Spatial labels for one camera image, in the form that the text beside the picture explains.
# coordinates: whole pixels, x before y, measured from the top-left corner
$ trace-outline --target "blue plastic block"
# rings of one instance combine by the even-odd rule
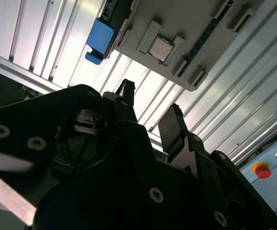
[[[85,59],[92,62],[92,63],[94,63],[95,65],[100,65],[102,60],[103,60],[102,57],[96,55],[93,52],[92,53],[86,53]]]
[[[94,50],[104,54],[114,32],[114,29],[96,19],[86,44]]]

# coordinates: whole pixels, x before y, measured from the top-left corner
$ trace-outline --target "emergency stop button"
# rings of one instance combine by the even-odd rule
[[[260,179],[267,179],[272,174],[272,171],[269,169],[269,164],[267,162],[259,162],[255,164],[252,167],[252,171]]]
[[[272,171],[270,171],[270,169],[265,165],[260,165],[256,167],[254,172],[260,179],[267,179],[272,174]]]

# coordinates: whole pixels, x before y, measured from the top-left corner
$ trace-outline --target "red button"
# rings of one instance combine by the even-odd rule
[[[264,165],[258,166],[254,172],[260,179],[267,179],[272,174],[272,171],[270,171],[270,169]]]

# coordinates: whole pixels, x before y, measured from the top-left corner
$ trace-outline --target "corrugated metal wall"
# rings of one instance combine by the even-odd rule
[[[194,92],[117,51],[100,66],[86,61],[85,40],[101,7],[101,0],[0,0],[0,73],[42,92],[83,83],[103,93],[127,78],[154,141],[159,119],[177,103],[205,148],[234,162],[277,132],[277,0],[265,0]]]

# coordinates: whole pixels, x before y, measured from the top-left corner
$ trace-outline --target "black cable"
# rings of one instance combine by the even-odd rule
[[[81,148],[81,151],[80,151],[80,153],[78,155],[78,158],[77,158],[77,160],[76,160],[76,162],[74,164],[74,169],[72,170],[72,172],[70,174],[70,177],[73,177],[76,174],[76,172],[78,170],[78,167],[80,166],[80,163],[82,161],[82,158],[83,158],[86,146],[87,146],[87,144],[89,142],[89,139],[90,139],[89,136],[87,136],[85,141],[84,141],[84,143],[83,143],[83,145],[82,145],[82,148]]]

